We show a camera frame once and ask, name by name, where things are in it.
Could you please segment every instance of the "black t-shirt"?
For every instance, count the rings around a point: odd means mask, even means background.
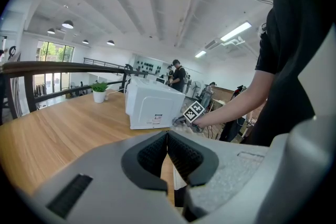
[[[269,146],[278,134],[314,116],[298,80],[331,24],[323,21],[321,0],[274,0],[261,35],[256,70],[275,74],[267,102],[247,144]]]
[[[177,91],[182,91],[183,90],[183,85],[184,85],[184,78],[185,78],[185,70],[182,66],[175,69],[175,72],[174,72],[174,75],[173,75],[173,80],[175,80],[177,78],[179,78],[180,81],[172,84],[172,88],[177,90]]]

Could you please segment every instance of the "fluorescent light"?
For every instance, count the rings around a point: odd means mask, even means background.
[[[206,51],[201,51],[199,54],[197,54],[195,57],[196,58],[199,58],[199,57],[201,57],[202,55],[205,55],[206,54]]]
[[[243,23],[241,26],[238,26],[236,29],[232,30],[229,34],[226,34],[224,37],[221,38],[222,41],[227,41],[230,38],[238,35],[239,33],[243,32],[244,30],[250,28],[252,25],[248,22]]]
[[[49,34],[55,34],[55,30],[54,30],[53,28],[51,28],[51,29],[49,29],[49,30],[47,31],[47,33],[49,33]]]
[[[66,20],[64,23],[62,23],[62,26],[65,28],[73,29],[74,23],[70,20]]]

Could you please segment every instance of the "white pot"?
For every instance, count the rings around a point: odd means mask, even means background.
[[[96,103],[102,103],[105,100],[106,92],[93,91],[93,99]]]

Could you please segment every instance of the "railing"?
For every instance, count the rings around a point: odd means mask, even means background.
[[[24,77],[28,108],[30,112],[33,112],[37,110],[36,104],[39,102],[46,101],[48,99],[55,98],[67,93],[87,90],[91,87],[91,86],[77,87],[36,97],[34,96],[34,88],[33,88],[33,75],[36,74],[62,73],[62,72],[119,73],[123,74],[123,79],[121,81],[109,82],[107,84],[111,85],[121,83],[120,89],[125,88],[127,75],[131,74],[135,74],[136,76],[144,75],[144,77],[147,75],[147,73],[133,71],[130,65],[126,65],[125,68],[121,69],[99,65],[87,65],[84,63],[42,62],[42,61],[8,62],[2,65],[1,72],[5,76],[8,105],[14,119],[17,118],[18,115],[16,113],[16,108],[13,101],[12,87],[10,85],[11,78]]]
[[[103,62],[99,60],[94,60],[90,58],[84,58],[84,63],[87,65],[97,65],[97,66],[103,66],[103,67],[113,67],[113,68],[125,68],[125,66],[115,65],[114,63],[110,62]]]

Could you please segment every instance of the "potted plant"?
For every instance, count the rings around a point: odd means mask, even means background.
[[[104,102],[106,96],[107,84],[105,82],[95,83],[91,85],[93,90],[93,99],[96,103]]]

